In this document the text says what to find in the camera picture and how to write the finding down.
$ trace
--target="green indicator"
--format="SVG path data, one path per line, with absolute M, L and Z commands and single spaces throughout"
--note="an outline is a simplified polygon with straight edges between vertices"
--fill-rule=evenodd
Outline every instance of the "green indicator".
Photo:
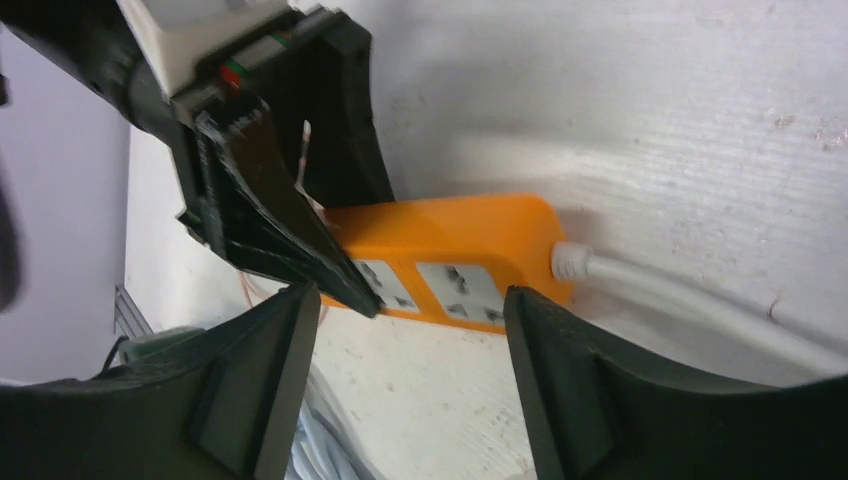
M 232 70 L 234 73 L 237 73 L 240 77 L 247 74 L 247 70 L 245 70 L 241 65 L 239 65 L 235 60 L 227 61 L 227 68 Z
M 274 37 L 275 40 L 280 42 L 284 47 L 291 46 L 291 40 L 284 37 L 283 35 L 281 35 L 279 33 L 274 33 L 274 34 L 272 34 L 272 36 Z

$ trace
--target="orange power strip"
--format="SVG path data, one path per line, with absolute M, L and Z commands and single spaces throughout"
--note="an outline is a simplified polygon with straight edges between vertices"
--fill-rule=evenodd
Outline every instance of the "orange power strip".
M 505 333 L 510 286 L 533 287 L 562 305 L 571 297 L 573 285 L 551 273 L 551 251 L 565 234 L 553 208 L 536 196 L 415 200 L 324 214 L 386 315 Z

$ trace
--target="wall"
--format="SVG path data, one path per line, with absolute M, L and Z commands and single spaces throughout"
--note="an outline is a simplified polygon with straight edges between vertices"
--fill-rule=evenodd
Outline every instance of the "wall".
M 844 1 L 324 3 L 374 34 L 375 118 L 400 196 L 536 192 L 574 239 L 763 316 L 774 305 L 844 349 Z M 605 308 L 584 313 L 711 369 L 765 374 L 707 333 Z
M 4 32 L 4 187 L 23 236 L 23 296 L 0 314 L 0 378 L 96 373 L 123 279 L 129 128 L 105 102 Z

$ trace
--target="white power cord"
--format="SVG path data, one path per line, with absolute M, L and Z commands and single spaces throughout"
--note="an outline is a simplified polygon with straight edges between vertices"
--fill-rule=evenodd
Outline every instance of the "white power cord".
M 752 347 L 828 376 L 848 372 L 848 359 L 825 347 L 758 318 L 704 290 L 690 287 L 646 268 L 595 255 L 586 245 L 561 242 L 554 247 L 551 267 L 560 280 L 613 280 L 667 300 L 703 319 L 706 326 Z
M 356 448 L 349 441 L 341 441 L 333 431 L 343 430 L 345 425 L 338 419 L 335 412 L 330 412 L 333 419 L 322 415 L 323 408 L 333 409 L 332 392 L 320 378 L 315 365 L 312 365 L 300 413 L 297 418 L 297 431 L 291 448 L 291 460 L 286 469 L 286 480 L 374 480 L 378 477 L 373 466 L 356 455 Z M 319 405 L 311 405 L 312 401 L 320 400 Z

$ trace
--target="cable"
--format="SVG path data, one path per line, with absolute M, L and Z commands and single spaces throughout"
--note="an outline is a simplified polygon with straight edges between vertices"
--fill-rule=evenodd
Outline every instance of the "cable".
M 330 459 L 330 454 L 327 452 L 326 439 L 324 438 L 326 431 L 323 427 L 316 424 L 306 402 L 303 402 L 300 405 L 300 414 L 297 419 L 299 425 L 303 427 L 303 431 L 306 433 L 307 443 L 312 449 L 312 454 L 318 461 L 318 465 L 321 467 L 321 470 L 323 470 L 331 480 L 339 480 L 335 465 Z
M 121 347 L 121 344 L 129 340 L 130 337 L 126 335 L 121 335 L 115 340 L 115 344 L 112 345 L 112 348 L 109 350 L 109 353 L 106 355 L 106 361 L 103 362 L 103 368 L 100 369 L 101 372 L 105 372 L 112 367 L 112 362 L 115 361 L 115 355 L 118 354 L 118 348 Z
M 684 320 L 703 319 L 706 326 L 713 330 L 813 372 L 831 376 L 848 372 L 848 359 L 821 345 L 758 318 L 704 290 L 689 287 L 637 265 L 597 256 L 591 247 L 559 243 L 554 247 L 551 267 L 554 276 L 560 280 L 614 280 L 654 294 L 696 314 Z

